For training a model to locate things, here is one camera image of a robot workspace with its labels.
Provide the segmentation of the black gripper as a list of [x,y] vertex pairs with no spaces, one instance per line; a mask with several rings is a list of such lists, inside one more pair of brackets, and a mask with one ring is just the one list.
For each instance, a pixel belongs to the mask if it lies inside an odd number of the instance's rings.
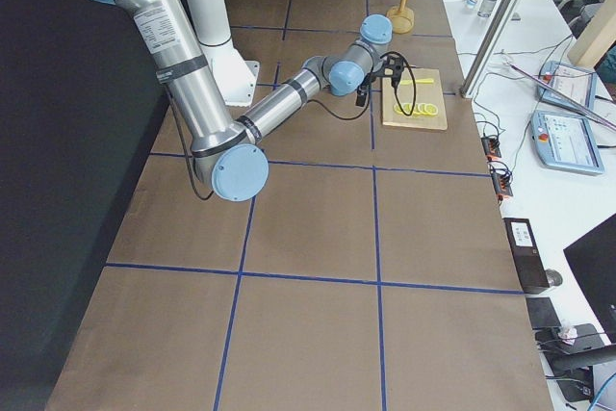
[[366,106],[366,98],[369,95],[372,84],[376,80],[377,75],[373,73],[369,73],[365,76],[362,83],[358,86],[356,91],[356,101],[355,105],[357,107],[365,107]]

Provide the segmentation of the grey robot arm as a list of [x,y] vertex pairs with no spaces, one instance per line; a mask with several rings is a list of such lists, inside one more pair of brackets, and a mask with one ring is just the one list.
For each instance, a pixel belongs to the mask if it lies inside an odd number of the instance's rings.
[[94,0],[118,6],[135,21],[191,134],[193,170],[221,198],[245,201],[266,184],[269,164],[260,140],[321,90],[344,96],[381,70],[391,21],[373,14],[341,55],[308,59],[259,102],[254,67],[231,38],[224,0]]

